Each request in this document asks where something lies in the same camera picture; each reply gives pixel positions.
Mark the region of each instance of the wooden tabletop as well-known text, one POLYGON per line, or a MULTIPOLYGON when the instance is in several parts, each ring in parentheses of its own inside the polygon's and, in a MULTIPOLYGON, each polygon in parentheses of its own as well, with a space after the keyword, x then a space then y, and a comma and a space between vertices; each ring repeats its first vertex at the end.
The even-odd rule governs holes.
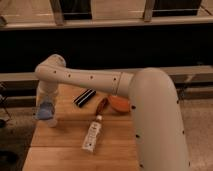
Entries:
POLYGON ((97 92, 83 108, 73 100, 85 89, 60 85, 56 104, 58 125, 49 128, 39 121, 23 171, 138 171, 136 145, 129 113, 109 106, 102 112, 103 125, 95 152, 81 149, 98 103, 107 95, 97 92))

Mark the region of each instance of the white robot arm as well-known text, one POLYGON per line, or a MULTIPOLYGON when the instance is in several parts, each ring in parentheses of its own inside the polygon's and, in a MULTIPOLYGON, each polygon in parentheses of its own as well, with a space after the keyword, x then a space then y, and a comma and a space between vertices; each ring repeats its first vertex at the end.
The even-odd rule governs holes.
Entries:
POLYGON ((52 55, 36 67, 37 106, 54 106, 59 83, 73 84, 127 97, 135 128, 141 171, 189 171, 190 163, 176 89, 163 71, 122 72, 72 70, 52 55))

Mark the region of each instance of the orange object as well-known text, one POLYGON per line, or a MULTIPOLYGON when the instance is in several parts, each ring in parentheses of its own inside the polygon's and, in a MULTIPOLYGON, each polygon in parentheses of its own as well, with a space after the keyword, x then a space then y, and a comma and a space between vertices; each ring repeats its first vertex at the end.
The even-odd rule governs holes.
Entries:
POLYGON ((109 95, 108 101, 110 106, 118 112, 126 113, 130 111, 130 103, 129 100, 126 98, 115 95, 109 95))

